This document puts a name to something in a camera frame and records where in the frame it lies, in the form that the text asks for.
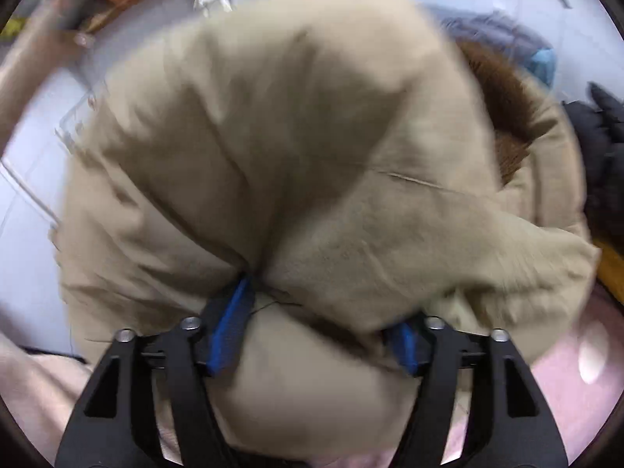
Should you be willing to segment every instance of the puffer jacket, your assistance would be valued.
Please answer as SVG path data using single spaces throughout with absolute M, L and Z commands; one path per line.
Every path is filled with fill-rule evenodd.
M 158 37 L 71 160 L 58 262 L 84 355 L 251 272 L 239 364 L 207 390 L 230 444 L 294 459 L 398 443 L 418 382 L 378 333 L 419 309 L 534 361 L 597 250 L 567 118 L 515 75 L 530 138 L 503 185 L 485 91 L 411 0 L 253 1 Z
M 624 302 L 624 105 L 596 83 L 589 83 L 595 106 L 564 104 L 583 155 L 585 214 L 603 249 L 598 278 Z

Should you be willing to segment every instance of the clothing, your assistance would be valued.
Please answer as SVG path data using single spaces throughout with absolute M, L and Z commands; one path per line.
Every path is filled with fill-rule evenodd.
M 518 75 L 539 137 L 501 188 L 478 84 L 411 0 L 254 1 L 163 34 L 109 75 L 71 160 L 58 262 L 83 354 L 251 271 L 241 361 L 208 392 L 232 445 L 296 459 L 398 443 L 417 381 L 378 331 L 420 308 L 534 361 L 597 250 L 572 130 Z
M 595 83 L 589 83 L 589 92 L 597 107 L 575 101 L 564 109 L 585 165 L 585 214 L 604 250 L 598 277 L 624 302 L 624 105 Z
M 483 95 L 494 127 L 494 151 L 503 186 L 528 156 L 528 145 L 540 137 L 530 126 L 531 101 L 515 69 L 504 57 L 479 42 L 461 40 L 459 50 Z
M 587 344 L 583 340 L 588 333 L 595 332 L 597 324 L 604 325 L 608 333 L 609 355 L 600 376 L 588 384 L 585 380 L 589 366 L 579 365 L 578 361 L 579 357 L 583 359 L 583 347 Z M 622 393 L 624 317 L 610 301 L 609 293 L 597 284 L 578 321 L 531 369 L 572 463 L 592 441 Z M 34 447 L 51 464 L 69 414 L 89 376 L 90 369 L 75 359 L 25 355 L 0 333 L 0 396 Z M 443 463 L 461 452 L 466 411 L 461 416 L 464 419 L 456 421 L 448 432 Z M 181 464 L 173 432 L 161 427 L 160 441 L 165 457 Z M 307 461 L 314 468 L 326 467 L 328 463 L 331 468 L 388 468 L 395 447 L 384 452 L 371 449 L 358 456 L 314 457 Z M 2 454 L 6 461 L 6 452 Z
M 535 31 L 502 12 L 479 14 L 436 5 L 428 9 L 453 39 L 488 45 L 552 87 L 557 56 L 552 45 Z

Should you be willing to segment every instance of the brown fur trim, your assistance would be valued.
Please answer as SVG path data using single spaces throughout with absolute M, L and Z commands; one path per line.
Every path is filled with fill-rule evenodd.
M 478 42 L 457 43 L 475 76 L 494 126 L 494 148 L 503 184 L 528 156 L 531 102 L 506 58 Z

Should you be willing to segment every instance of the black jacket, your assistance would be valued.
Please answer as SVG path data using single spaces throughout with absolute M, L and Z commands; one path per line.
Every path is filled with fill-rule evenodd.
M 585 214 L 592 233 L 624 254 L 624 105 L 597 84 L 589 91 L 597 107 L 564 104 L 585 164 Z

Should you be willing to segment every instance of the pink fabric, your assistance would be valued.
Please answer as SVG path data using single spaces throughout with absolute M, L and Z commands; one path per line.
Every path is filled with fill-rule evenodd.
M 601 323 L 608 333 L 608 358 L 597 380 L 585 383 L 579 372 L 579 349 L 587 329 Z M 568 460 L 585 450 L 603 426 L 624 392 L 624 316 L 597 284 L 579 320 L 551 350 L 532 367 L 548 405 L 555 416 Z M 467 419 L 448 434 L 444 463 L 459 457 Z M 386 468 L 393 450 L 335 460 L 314 461 L 315 468 Z
M 608 334 L 608 357 L 591 384 L 579 373 L 579 350 L 590 326 Z M 624 390 L 624 316 L 601 286 L 595 286 L 578 322 L 533 368 L 553 411 L 572 462 L 600 430 Z M 72 406 L 89 377 L 72 359 L 27 356 L 0 335 L 0 395 L 33 445 L 53 463 Z M 466 420 L 448 435 L 445 462 L 459 456 Z M 317 459 L 313 466 L 386 468 L 394 452 Z

